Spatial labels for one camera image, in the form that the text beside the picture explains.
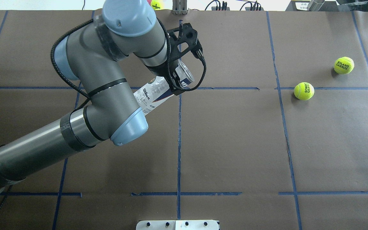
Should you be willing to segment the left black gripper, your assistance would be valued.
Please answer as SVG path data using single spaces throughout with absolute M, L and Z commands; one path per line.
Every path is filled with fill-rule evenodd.
M 167 56 L 146 57 L 146 67 L 155 76 L 164 77 L 171 87 L 172 94 L 178 96 L 189 91 L 189 80 L 179 81 L 176 68 L 179 66 L 178 59 L 167 58 Z

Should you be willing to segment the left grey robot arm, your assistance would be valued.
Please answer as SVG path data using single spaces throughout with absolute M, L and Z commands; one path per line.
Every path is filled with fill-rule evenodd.
M 0 194 L 42 169 L 110 139 L 124 145 L 148 130 L 119 62 L 134 54 L 171 92 L 187 89 L 173 72 L 181 64 L 173 39 L 145 0 L 107 0 L 102 12 L 55 42 L 50 58 L 57 74 L 90 105 L 0 146 Z

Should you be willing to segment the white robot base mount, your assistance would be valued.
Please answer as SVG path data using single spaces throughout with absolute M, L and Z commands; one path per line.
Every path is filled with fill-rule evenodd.
M 147 220 L 139 221 L 136 230 L 220 230 L 220 224 L 212 219 Z

